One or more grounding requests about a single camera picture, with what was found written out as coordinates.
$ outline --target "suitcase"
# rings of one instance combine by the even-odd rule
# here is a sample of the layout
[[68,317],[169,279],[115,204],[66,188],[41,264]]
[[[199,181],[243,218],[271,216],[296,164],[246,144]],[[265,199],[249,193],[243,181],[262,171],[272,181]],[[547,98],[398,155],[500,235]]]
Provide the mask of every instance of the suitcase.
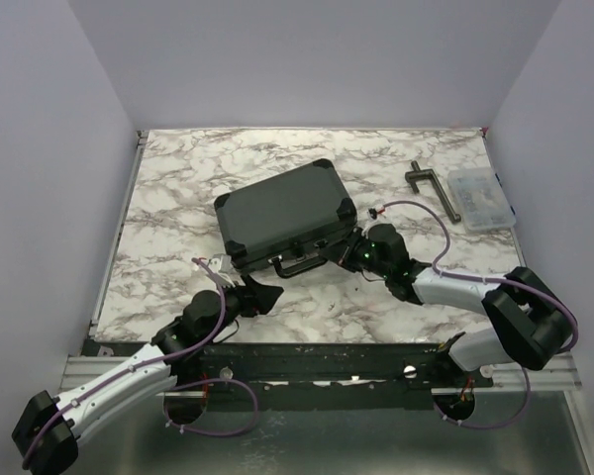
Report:
[[273,266],[290,278],[326,263],[318,249],[345,238],[356,207],[326,159],[216,198],[225,252],[242,275]]

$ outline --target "transparent plastic box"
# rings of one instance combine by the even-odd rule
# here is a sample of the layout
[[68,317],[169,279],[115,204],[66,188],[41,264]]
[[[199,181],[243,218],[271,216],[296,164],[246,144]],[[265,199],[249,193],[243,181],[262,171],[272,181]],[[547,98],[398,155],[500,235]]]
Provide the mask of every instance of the transparent plastic box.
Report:
[[515,215],[492,168],[454,170],[446,183],[468,231],[483,233],[515,226]]

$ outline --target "wall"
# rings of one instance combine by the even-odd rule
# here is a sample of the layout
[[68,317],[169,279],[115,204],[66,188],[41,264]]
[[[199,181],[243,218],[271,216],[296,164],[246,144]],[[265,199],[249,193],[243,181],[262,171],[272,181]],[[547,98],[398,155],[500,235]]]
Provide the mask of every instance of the wall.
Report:
[[527,261],[579,318],[594,421],[594,0],[563,0],[489,145]]
[[0,0],[0,474],[83,339],[136,134],[63,0]]
[[486,126],[558,0],[69,0],[140,128]]

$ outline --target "table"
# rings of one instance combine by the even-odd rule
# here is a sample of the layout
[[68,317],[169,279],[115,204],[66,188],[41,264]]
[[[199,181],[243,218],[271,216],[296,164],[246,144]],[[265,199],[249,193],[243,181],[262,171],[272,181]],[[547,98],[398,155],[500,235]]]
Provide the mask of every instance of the table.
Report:
[[[429,182],[414,195],[404,174],[411,161],[432,167],[446,186],[451,170],[489,166],[478,130],[175,130],[151,131],[95,339],[148,341],[191,297],[212,282],[190,259],[224,252],[213,201],[226,192],[309,163],[331,160],[359,211],[393,199],[431,206],[453,237],[443,260],[449,269],[505,273],[519,264],[509,231],[469,235],[454,225]],[[410,254],[431,260],[442,250],[440,228],[415,207],[388,210]],[[442,306],[415,306],[327,264],[290,280],[256,273],[284,295],[267,316],[240,319],[240,342],[423,342],[489,326],[482,317]]]

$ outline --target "white marble surface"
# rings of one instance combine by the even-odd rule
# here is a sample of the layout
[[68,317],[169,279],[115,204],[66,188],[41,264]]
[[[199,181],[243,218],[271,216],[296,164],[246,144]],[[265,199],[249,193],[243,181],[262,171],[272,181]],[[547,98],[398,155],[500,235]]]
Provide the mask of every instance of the white marble surface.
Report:
[[[446,187],[449,171],[488,166],[478,131],[213,130],[155,131],[139,171],[110,285],[97,327],[99,341],[146,341],[178,315],[191,296],[213,287],[190,262],[224,252],[215,197],[274,174],[327,158],[335,164],[359,210],[393,199],[416,199],[445,218],[453,246],[444,264],[476,272],[507,272],[519,259],[508,231],[468,235],[448,221],[429,182],[414,195],[404,179],[410,162],[432,167]],[[444,245],[440,228],[413,207],[387,213],[412,256],[431,260]],[[282,285],[273,312],[240,319],[233,341],[441,341],[488,321],[442,306],[394,299],[333,264],[290,280],[271,270],[254,275]]]

